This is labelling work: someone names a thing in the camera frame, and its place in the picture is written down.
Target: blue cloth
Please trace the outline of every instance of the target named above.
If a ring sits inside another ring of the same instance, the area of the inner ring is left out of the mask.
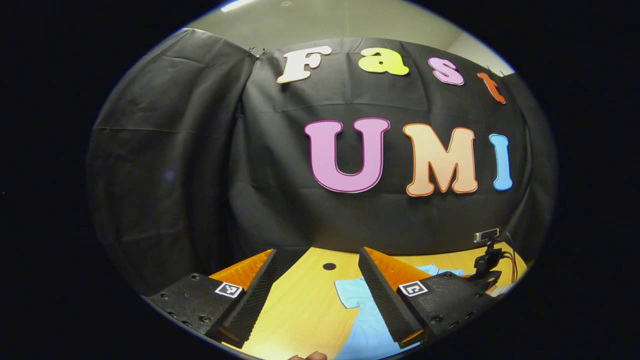
[[[418,269],[432,276],[447,271],[465,275],[462,270],[439,270],[435,265],[419,266]],[[419,345],[416,343],[401,350],[394,342],[363,277],[335,281],[335,289],[344,307],[353,309],[360,306],[351,334],[335,360],[378,360]]]

